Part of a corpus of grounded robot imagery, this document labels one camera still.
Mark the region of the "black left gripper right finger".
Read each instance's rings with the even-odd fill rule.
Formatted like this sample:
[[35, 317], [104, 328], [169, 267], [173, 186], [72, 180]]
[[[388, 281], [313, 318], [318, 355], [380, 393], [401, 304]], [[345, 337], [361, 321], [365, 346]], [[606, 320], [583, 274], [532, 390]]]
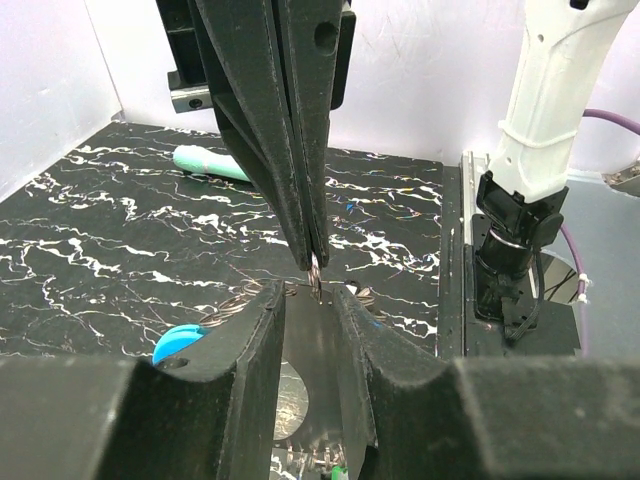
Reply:
[[639, 364], [440, 360], [334, 293], [352, 479], [635, 479]]

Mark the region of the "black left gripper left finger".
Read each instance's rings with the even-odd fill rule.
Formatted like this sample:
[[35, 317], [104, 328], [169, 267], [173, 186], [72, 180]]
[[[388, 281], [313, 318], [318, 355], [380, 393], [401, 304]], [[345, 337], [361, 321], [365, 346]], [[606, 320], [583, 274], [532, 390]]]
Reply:
[[284, 285], [158, 365], [105, 356], [1, 362], [5, 479], [265, 479]]

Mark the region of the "blue key tag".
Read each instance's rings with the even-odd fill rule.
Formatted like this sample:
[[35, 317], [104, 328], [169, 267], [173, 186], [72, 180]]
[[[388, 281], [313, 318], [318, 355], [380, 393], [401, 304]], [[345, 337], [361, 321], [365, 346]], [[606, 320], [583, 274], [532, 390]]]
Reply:
[[207, 334], [207, 330], [197, 324], [175, 326], [164, 333], [156, 343], [152, 353], [152, 364], [158, 365], [165, 358], [187, 348]]

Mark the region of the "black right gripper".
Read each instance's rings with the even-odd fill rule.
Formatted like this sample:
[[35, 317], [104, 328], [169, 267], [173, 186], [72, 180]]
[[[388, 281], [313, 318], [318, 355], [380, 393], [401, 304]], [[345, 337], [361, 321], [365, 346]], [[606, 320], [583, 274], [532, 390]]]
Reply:
[[212, 96], [230, 123], [223, 139], [276, 214], [297, 266], [326, 267], [329, 114], [344, 101], [351, 1], [342, 14], [339, 1], [196, 1], [200, 41], [212, 48], [202, 51], [209, 87], [188, 2], [155, 3], [176, 65], [167, 73], [174, 111], [211, 109]]

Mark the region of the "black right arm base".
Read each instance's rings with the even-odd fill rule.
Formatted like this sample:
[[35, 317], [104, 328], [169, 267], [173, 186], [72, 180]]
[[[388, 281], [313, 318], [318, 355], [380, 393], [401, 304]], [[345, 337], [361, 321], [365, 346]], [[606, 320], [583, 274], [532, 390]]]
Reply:
[[[569, 188], [532, 203], [517, 191], [507, 192], [488, 171], [480, 177], [476, 205], [490, 221], [474, 253], [475, 312], [503, 325], [503, 338], [514, 345], [535, 328], [544, 300], [542, 248], [550, 245], [564, 222], [561, 208]], [[533, 268], [537, 297], [528, 316], [519, 311], [520, 282]]]

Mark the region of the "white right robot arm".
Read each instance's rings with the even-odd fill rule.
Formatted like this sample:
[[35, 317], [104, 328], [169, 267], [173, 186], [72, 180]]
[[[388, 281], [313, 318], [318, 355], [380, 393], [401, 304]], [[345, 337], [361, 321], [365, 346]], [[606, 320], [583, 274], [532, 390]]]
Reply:
[[[304, 271], [329, 262], [330, 113], [344, 99], [356, 16], [347, 1], [161, 1], [172, 93], [205, 93], [223, 141], [276, 214]], [[570, 150], [632, 1], [529, 1], [501, 139], [477, 193], [477, 255], [520, 275], [562, 223]]]

